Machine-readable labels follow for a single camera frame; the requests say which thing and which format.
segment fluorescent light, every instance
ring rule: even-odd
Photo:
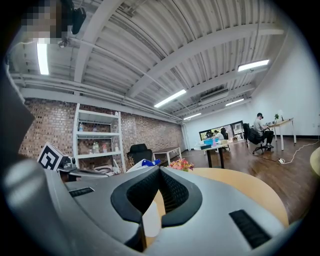
[[[170,96],[169,98],[166,98],[165,100],[161,101],[160,103],[154,105],[155,108],[159,108],[161,107],[162,105],[168,103],[169,101],[172,101],[173,99],[179,97],[180,95],[182,94],[185,94],[186,93],[186,90],[181,90],[179,92],[177,92],[176,94]]]
[[[201,113],[194,114],[194,115],[192,115],[192,116],[186,117],[186,118],[184,118],[183,120],[187,120],[187,119],[190,119],[190,118],[193,118],[193,117],[199,116],[199,115],[201,115]]]
[[[236,100],[236,101],[234,101],[234,102],[230,102],[230,103],[228,103],[228,104],[225,104],[225,106],[229,106],[229,105],[235,104],[235,103],[237,103],[237,102],[242,102],[243,100],[244,100],[244,98],[239,99],[239,100]]]
[[[45,43],[37,43],[36,49],[38,53],[38,63],[41,75],[49,75],[47,45]]]
[[[243,70],[248,70],[248,69],[252,69],[252,68],[255,68],[255,67],[259,67],[259,66],[264,66],[264,65],[267,65],[268,62],[269,62],[269,60],[266,59],[266,60],[252,62],[252,63],[249,63],[249,64],[240,65],[238,67],[238,71],[243,71]]]

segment white table leg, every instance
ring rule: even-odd
[[[293,142],[297,143],[296,132],[295,132],[294,121],[293,120],[291,120],[291,131],[292,131],[292,134],[293,134]]]
[[[280,139],[281,139],[281,150],[284,150],[284,137],[282,135],[281,125],[279,126],[280,130]]]
[[[277,141],[277,132],[276,132],[276,127],[273,127],[274,129],[274,141],[276,142]]]
[[[179,147],[179,155],[180,155],[180,158],[182,159],[182,155],[181,155],[181,149]]]
[[[168,166],[170,165],[170,155],[169,152],[166,153],[166,157],[168,158]]]

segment shelf board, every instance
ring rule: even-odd
[[[98,153],[98,154],[78,154],[78,159],[83,158],[99,158],[99,157],[106,157],[106,156],[113,156],[113,155],[120,155],[121,151],[115,151],[115,152],[107,152],[107,153]]]
[[[77,138],[80,139],[111,139],[119,136],[118,132],[93,132],[93,131],[77,131]]]
[[[79,122],[89,122],[89,123],[97,123],[97,124],[106,124],[109,125],[115,120],[119,120],[118,115],[113,114],[104,114],[98,112],[92,112],[87,110],[79,109]]]

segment blue container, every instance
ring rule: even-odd
[[[213,138],[208,138],[208,139],[205,139],[204,141],[204,144],[205,145],[213,145],[214,144],[214,139]]]

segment black pants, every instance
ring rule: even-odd
[[[266,139],[266,143],[269,143],[269,144],[271,144],[273,136],[274,136],[273,130],[266,130],[262,135],[263,139]]]

